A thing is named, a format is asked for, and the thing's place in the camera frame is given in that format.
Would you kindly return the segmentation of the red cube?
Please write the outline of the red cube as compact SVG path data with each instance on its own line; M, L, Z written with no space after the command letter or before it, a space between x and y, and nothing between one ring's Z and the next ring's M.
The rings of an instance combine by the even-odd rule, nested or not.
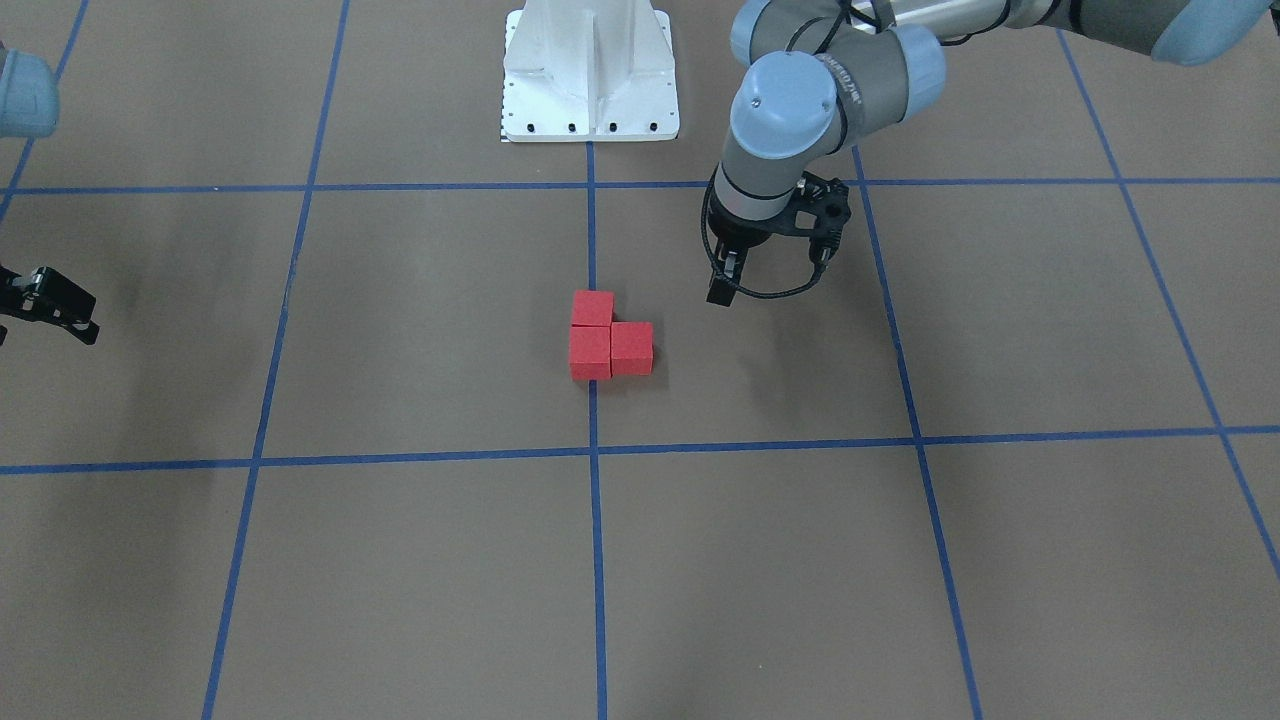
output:
M609 325L570 327L570 377L573 380L608 380L612 372Z
M572 327L609 327L614 322L616 295L604 290L573 292L570 324Z
M650 375L655 363L654 325L650 322L611 324L613 375Z

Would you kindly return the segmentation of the brown paper table cover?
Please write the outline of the brown paper table cover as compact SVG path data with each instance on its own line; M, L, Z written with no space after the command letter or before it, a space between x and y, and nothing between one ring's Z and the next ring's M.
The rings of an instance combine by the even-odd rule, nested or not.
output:
M5 1L5 719L1275 719L1277 36L1056 29L824 158L705 302L736 1L669 142L499 140L511 1ZM570 377L576 290L654 325Z

